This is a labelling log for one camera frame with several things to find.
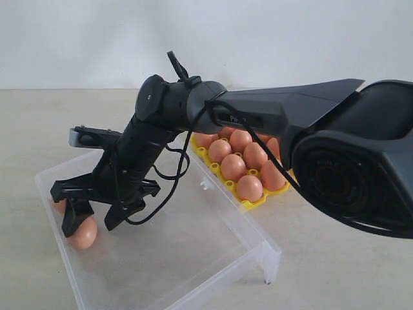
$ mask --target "robotic arm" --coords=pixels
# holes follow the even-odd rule
[[[175,83],[158,75],[142,85],[123,133],[76,127],[74,147],[102,148],[90,174],[54,183],[55,202],[66,199],[62,230],[71,236],[94,212],[89,201],[112,205],[109,230],[145,208],[160,188],[145,179],[167,144],[185,131],[171,197],[192,132],[222,126],[245,129],[293,188],[321,212],[368,233],[413,238],[413,83],[380,81],[357,89],[359,79],[298,87],[231,92],[215,81],[189,77],[172,52]],[[257,133],[280,137],[281,163]],[[292,169],[297,182],[287,170]]]

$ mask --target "transparent plastic box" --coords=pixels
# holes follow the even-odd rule
[[[177,138],[171,147],[181,147]],[[203,162],[188,150],[187,174],[165,207],[151,221],[122,223],[107,231],[109,206],[91,201],[98,237],[85,251],[73,250],[61,231],[62,215],[52,207],[50,188],[90,172],[101,150],[94,150],[39,173],[36,183],[81,310],[198,309],[256,267],[265,283],[276,279],[281,249]],[[178,155],[164,150],[157,168],[175,175]],[[148,215],[168,194],[172,182],[160,179],[161,192],[145,199],[147,207],[131,219]]]

